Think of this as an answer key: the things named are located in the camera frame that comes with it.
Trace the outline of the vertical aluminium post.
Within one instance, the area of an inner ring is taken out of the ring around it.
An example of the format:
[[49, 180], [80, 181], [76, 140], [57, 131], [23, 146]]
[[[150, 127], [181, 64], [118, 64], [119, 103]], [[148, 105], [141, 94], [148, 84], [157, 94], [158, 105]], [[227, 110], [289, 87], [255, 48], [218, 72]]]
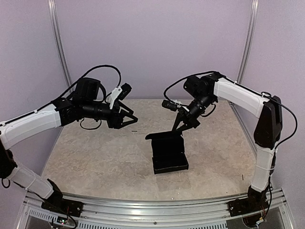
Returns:
[[48, 0], [47, 2], [48, 2], [48, 8], [49, 8], [49, 13], [50, 13], [53, 35], [54, 35], [54, 39], [55, 39], [56, 50], [58, 53], [64, 80], [66, 82], [66, 85], [68, 87], [70, 87], [72, 85], [72, 79], [70, 76], [66, 56], [64, 53], [64, 47], [63, 47], [63, 43], [61, 40], [61, 32], [60, 32], [59, 20], [58, 20], [57, 10], [56, 10], [56, 1]]
[[246, 40], [245, 40], [245, 45], [244, 45], [244, 51], [243, 51], [241, 64], [240, 64], [238, 76], [237, 76], [238, 83], [242, 83], [244, 75], [245, 75], [245, 70], [247, 67], [247, 62], [248, 62], [248, 58], [250, 55], [254, 31], [255, 31], [255, 25], [256, 25], [257, 14], [258, 14], [258, 6], [259, 6], [259, 0], [252, 0], [250, 18], [249, 18]]

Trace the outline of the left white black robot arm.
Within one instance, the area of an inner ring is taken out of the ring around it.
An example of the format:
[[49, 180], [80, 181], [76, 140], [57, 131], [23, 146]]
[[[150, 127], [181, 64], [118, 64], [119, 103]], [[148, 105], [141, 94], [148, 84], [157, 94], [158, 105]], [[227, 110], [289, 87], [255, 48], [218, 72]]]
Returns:
[[106, 121], [109, 128], [121, 129], [138, 121], [133, 110], [122, 103], [130, 93], [127, 83], [117, 86], [109, 96], [99, 80], [82, 78], [66, 98], [59, 97], [48, 105], [0, 124], [0, 177], [18, 184], [46, 200], [56, 212], [67, 202], [57, 185], [43, 179], [13, 158], [11, 148], [17, 143], [49, 129], [63, 127], [85, 118]]

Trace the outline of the small circuit board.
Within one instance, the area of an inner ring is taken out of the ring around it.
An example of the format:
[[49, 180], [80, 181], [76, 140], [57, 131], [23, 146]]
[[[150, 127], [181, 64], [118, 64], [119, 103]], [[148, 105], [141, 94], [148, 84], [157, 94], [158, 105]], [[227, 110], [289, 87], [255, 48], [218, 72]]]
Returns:
[[51, 226], [54, 226], [54, 225], [60, 225], [60, 226], [66, 226], [66, 225], [69, 225], [69, 218], [68, 217], [52, 217], [51, 218]]

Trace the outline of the right vertical aluminium post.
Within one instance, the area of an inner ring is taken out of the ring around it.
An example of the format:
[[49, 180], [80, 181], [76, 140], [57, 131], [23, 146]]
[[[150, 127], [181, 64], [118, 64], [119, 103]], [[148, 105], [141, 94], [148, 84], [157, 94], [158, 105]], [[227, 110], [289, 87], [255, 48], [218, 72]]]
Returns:
[[255, 25], [256, 25], [257, 14], [258, 14], [258, 6], [259, 6], [259, 0], [252, 0], [250, 18], [249, 18], [246, 40], [245, 40], [245, 45], [244, 45], [244, 51], [243, 51], [241, 64], [240, 64], [238, 76], [237, 76], [238, 83], [242, 83], [244, 75], [245, 75], [245, 70], [247, 67], [247, 62], [248, 62], [248, 58], [250, 55], [254, 31], [255, 31]]

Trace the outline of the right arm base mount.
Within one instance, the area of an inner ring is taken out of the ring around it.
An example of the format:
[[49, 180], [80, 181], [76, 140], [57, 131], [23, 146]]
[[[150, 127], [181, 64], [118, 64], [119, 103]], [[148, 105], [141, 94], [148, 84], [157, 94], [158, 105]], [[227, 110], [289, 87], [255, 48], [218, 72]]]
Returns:
[[228, 202], [228, 210], [231, 217], [243, 214], [252, 213], [262, 209], [267, 209], [269, 204], [267, 201], [266, 193], [268, 188], [259, 192], [249, 187], [247, 197], [238, 198]]

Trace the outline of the left vertical aluminium post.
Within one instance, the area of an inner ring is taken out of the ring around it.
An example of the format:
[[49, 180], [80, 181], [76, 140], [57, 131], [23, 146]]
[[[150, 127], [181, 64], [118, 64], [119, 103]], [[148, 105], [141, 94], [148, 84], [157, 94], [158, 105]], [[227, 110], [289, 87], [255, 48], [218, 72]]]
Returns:
[[70, 76], [66, 56], [64, 53], [64, 47], [63, 47], [63, 43], [61, 40], [61, 32], [60, 32], [59, 20], [58, 20], [57, 10], [56, 10], [56, 1], [48, 0], [47, 2], [48, 2], [48, 8], [49, 8], [49, 13], [50, 13], [53, 35], [54, 35], [54, 39], [55, 39], [56, 50], [58, 53], [64, 80], [66, 82], [66, 85], [68, 87], [70, 87], [72, 85], [72, 79]]

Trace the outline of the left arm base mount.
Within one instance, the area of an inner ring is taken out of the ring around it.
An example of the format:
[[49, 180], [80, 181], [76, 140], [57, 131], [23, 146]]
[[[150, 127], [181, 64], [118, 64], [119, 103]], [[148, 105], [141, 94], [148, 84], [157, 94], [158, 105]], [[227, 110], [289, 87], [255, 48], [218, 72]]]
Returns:
[[41, 207], [43, 209], [57, 212], [65, 215], [70, 215], [73, 217], [80, 217], [83, 203], [80, 201], [70, 200], [63, 198], [63, 193], [60, 191], [58, 186], [47, 179], [53, 188], [53, 193], [46, 200], [43, 201]]

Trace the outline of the front aluminium frame rail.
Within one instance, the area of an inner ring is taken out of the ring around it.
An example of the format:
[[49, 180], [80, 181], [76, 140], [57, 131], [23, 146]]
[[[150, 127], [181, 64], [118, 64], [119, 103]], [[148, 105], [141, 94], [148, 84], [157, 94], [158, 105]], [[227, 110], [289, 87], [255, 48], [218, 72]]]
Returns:
[[[228, 203], [246, 194], [220, 198], [168, 201], [137, 201], [94, 198], [64, 193], [64, 198], [82, 202], [80, 217], [73, 217], [78, 229], [249, 229], [245, 216], [230, 216]], [[26, 194], [14, 229], [33, 226], [34, 219], [50, 229], [62, 214], [41, 208], [42, 201]], [[272, 204], [259, 229], [296, 229], [288, 203], [281, 189], [272, 191]]]

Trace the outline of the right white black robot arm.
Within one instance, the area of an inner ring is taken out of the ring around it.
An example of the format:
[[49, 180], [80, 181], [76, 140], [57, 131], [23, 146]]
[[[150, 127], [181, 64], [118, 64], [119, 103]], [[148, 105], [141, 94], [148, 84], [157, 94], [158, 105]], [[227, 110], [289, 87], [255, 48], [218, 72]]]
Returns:
[[244, 208], [255, 211], [261, 206], [262, 195], [270, 186], [270, 178], [275, 169], [275, 160], [278, 147], [289, 138], [281, 139], [283, 129], [282, 109], [287, 107], [277, 96], [267, 92], [258, 93], [252, 89], [229, 79], [216, 71], [195, 73], [182, 78], [185, 81], [183, 88], [192, 97], [189, 105], [184, 105], [169, 97], [168, 108], [177, 111], [172, 130], [183, 132], [199, 126], [198, 117], [207, 116], [205, 110], [215, 105], [218, 98], [236, 104], [257, 119], [254, 130], [254, 146], [256, 150], [256, 165], [253, 180], [248, 190], [248, 198], [244, 200]]

